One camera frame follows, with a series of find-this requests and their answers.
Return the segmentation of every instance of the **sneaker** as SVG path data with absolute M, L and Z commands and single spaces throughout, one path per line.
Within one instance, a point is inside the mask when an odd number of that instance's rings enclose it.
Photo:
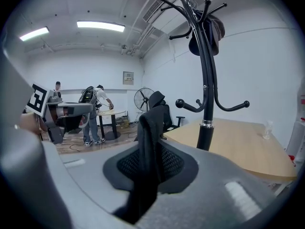
M 93 141 L 91 140 L 89 143 L 85 142 L 86 147 L 90 147 L 92 145 Z
M 105 138 L 102 138 L 102 139 L 100 139 L 99 141 L 94 142 L 94 144 L 95 144 L 95 145 L 98 145 L 98 144 L 101 144 L 101 143 L 103 143 L 103 142 L 105 142 L 105 141 L 106 141 L 106 139 L 105 139 Z

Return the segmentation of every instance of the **table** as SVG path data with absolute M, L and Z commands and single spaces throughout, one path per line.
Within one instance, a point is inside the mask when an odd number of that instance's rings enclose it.
M 197 147 L 199 124 L 184 125 L 163 135 L 191 147 Z M 214 134 L 210 152 L 222 155 L 244 170 L 274 182 L 296 179 L 296 170 L 277 139 L 263 139 L 264 125 L 233 120 L 214 119 Z
M 117 139 L 121 136 L 121 133 L 119 133 L 116 130 L 115 115 L 125 113 L 125 112 L 126 112 L 125 110 L 124 111 L 119 111 L 119 110 L 114 110 L 114 109 L 98 112 L 97 115 L 99 116 L 99 119 L 100 119 L 100 127 L 101 127 L 102 138 L 105 138 L 106 140 L 114 140 L 114 139 Z M 112 131 L 107 132 L 105 134 L 104 133 L 104 128 L 103 128 L 102 116 L 107 116 L 107 115 L 111 115 Z

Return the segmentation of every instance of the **wooden floor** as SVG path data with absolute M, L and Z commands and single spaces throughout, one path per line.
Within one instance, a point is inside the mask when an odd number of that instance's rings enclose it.
M 104 133 L 111 131 L 111 126 L 104 127 Z M 78 152 L 90 152 L 100 150 L 102 148 L 109 148 L 118 146 L 121 144 L 133 142 L 135 137 L 137 136 L 137 124 L 127 127 L 121 128 L 121 126 L 117 126 L 117 131 L 121 133 L 121 136 L 115 140 L 105 141 L 101 145 L 94 145 L 94 143 L 90 147 L 86 147 L 83 141 L 83 132 L 80 131 L 78 134 L 69 134 L 66 133 L 63 138 L 62 144 L 56 144 L 57 151 L 59 154 L 71 154 Z M 102 137 L 101 129 L 99 128 L 98 135 Z

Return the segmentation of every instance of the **fluorescent light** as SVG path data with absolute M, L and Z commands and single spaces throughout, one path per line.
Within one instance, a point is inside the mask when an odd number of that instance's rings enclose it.
M 25 34 L 24 36 L 21 36 L 20 39 L 23 40 L 23 41 L 26 41 L 28 39 L 31 39 L 35 36 L 40 36 L 40 35 L 43 35 L 45 33 L 49 33 L 49 29 L 47 27 L 43 27 L 39 30 L 35 30 L 35 31 L 32 31 L 28 34 Z
M 105 22 L 94 22 L 94 21 L 77 21 L 77 26 L 79 28 L 98 28 L 98 29 L 108 29 L 113 31 L 123 32 L 125 29 L 124 25 L 118 25 L 113 23 Z

